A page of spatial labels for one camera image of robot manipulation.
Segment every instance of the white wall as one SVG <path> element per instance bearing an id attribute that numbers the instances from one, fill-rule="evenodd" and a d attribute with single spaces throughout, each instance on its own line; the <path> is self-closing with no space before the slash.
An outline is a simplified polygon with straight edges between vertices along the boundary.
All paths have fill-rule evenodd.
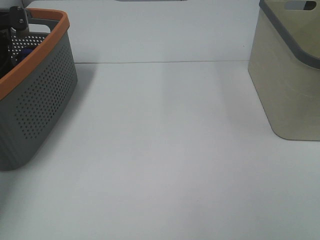
<path id="1" fill-rule="evenodd" d="M 0 0 L 0 8 L 9 8 L 12 6 L 20 6 L 21 0 Z"/>
<path id="2" fill-rule="evenodd" d="M 28 6 L 31 2 L 34 2 L 36 0 L 23 0 L 23 3 L 25 6 Z M 184 1 L 184 0 L 118 0 L 118 1 Z"/>

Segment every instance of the white table surface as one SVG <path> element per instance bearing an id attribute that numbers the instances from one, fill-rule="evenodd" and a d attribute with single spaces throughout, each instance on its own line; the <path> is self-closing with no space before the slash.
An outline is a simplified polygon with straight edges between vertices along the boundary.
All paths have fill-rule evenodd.
<path id="1" fill-rule="evenodd" d="M 247 62 L 77 64 L 1 240 L 318 240 L 320 146 L 272 132 Z"/>
<path id="2" fill-rule="evenodd" d="M 66 11 L 78 63 L 249 60 L 259 0 L 34 1 Z"/>

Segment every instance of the bin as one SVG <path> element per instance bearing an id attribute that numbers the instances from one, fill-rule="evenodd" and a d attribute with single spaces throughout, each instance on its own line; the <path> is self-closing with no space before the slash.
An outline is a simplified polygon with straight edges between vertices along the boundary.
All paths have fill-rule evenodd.
<path id="1" fill-rule="evenodd" d="M 320 1 L 288 2 L 260 1 L 248 70 L 279 137 L 320 141 Z"/>
<path id="2" fill-rule="evenodd" d="M 29 8 L 29 24 L 47 25 L 50 33 L 12 32 L 12 60 L 25 47 L 36 47 L 0 79 L 0 170 L 26 164 L 43 144 L 66 108 L 77 83 L 67 30 L 59 10 Z"/>

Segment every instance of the black cable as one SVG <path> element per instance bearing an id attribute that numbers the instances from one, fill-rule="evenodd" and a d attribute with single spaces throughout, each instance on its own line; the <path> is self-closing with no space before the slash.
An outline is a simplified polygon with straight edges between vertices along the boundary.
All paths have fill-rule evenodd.
<path id="1" fill-rule="evenodd" d="M 25 9 L 26 6 L 25 6 L 25 3 L 24 3 L 24 0 L 21 0 L 21 4 L 22 4 L 22 7 Z"/>

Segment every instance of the bin handle cutout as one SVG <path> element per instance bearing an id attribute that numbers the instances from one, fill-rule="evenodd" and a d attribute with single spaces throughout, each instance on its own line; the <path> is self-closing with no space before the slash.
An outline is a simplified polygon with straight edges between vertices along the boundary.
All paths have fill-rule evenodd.
<path id="1" fill-rule="evenodd" d="M 50 28 L 47 25 L 44 24 L 29 24 L 29 31 L 31 33 L 46 33 L 49 34 L 51 33 Z"/>
<path id="2" fill-rule="evenodd" d="M 317 6 L 316 1 L 287 1 L 284 5 L 286 10 L 311 11 Z"/>
<path id="3" fill-rule="evenodd" d="M 320 58 L 309 54 L 304 51 L 301 46 L 296 42 L 293 36 L 288 32 L 286 27 L 280 22 L 276 14 L 266 3 L 266 0 L 260 0 L 260 8 L 265 13 L 266 17 L 270 20 L 276 31 L 282 37 L 286 45 L 289 47 L 293 55 L 302 63 L 309 67 L 320 70 Z"/>

